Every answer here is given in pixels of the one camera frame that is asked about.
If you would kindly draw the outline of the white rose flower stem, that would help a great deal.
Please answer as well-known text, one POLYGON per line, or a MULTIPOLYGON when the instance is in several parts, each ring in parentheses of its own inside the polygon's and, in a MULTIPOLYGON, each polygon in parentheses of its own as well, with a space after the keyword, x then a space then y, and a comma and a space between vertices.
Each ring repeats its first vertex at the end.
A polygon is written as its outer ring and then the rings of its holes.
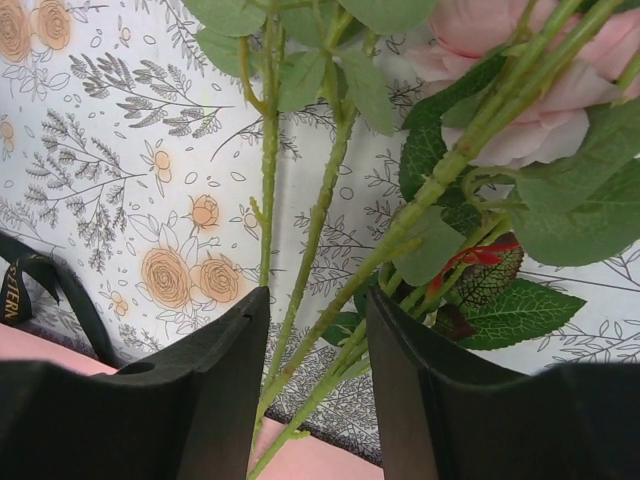
POLYGON ((262 198, 250 200, 259 222, 259 285, 271 287, 275 186, 280 150, 280 74, 286 33, 279 1, 187 1, 200 22, 196 41, 220 71, 239 79, 243 98, 262 120, 262 198))

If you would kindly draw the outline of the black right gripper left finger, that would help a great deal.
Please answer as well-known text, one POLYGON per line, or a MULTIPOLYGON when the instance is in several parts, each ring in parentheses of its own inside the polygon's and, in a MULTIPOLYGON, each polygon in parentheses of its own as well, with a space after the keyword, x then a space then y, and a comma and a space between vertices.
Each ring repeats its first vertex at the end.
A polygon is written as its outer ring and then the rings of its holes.
POLYGON ((244 478, 269 320, 269 291, 258 287, 111 375, 3 362, 2 477, 244 478))

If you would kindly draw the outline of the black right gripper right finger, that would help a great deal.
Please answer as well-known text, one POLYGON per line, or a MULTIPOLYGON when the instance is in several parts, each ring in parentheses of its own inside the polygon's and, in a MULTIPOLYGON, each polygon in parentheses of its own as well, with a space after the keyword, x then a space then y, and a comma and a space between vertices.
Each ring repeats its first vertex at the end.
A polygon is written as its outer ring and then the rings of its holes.
POLYGON ((377 288, 366 330, 386 478, 638 477, 637 365, 524 375, 424 326, 377 288))

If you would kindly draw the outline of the orange rose flower stem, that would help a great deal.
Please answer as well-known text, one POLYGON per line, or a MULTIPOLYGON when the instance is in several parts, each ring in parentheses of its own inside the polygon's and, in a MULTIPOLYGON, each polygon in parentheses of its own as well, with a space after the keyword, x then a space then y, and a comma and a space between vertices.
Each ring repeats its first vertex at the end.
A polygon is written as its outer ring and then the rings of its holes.
POLYGON ((437 1, 405 51, 398 203, 332 301, 343 347, 368 287, 532 374, 639 358, 639 5, 437 1))

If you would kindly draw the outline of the black ribbon gold lettering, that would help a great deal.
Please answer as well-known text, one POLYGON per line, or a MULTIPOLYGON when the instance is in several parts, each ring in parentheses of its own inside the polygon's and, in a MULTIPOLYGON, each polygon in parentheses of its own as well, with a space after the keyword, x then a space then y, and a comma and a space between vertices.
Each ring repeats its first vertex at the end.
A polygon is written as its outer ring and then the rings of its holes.
POLYGON ((1 257, 8 262, 1 287, 2 324, 14 327, 34 317, 24 281, 24 275, 28 275, 57 304, 63 294, 96 357, 111 367, 118 365, 116 350, 94 303, 69 269, 5 233, 1 233, 1 257))

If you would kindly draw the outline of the purple pink wrapping paper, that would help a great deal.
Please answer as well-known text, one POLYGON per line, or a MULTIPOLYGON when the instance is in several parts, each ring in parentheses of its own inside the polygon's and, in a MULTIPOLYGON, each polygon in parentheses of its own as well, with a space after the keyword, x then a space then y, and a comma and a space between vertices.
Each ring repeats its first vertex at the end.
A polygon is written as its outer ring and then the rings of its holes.
MULTIPOLYGON (((1 327, 3 360, 43 360, 81 375, 113 374, 115 369, 30 333, 1 327)), ((312 436, 289 440, 259 475, 274 480, 375 480, 383 470, 312 436)))

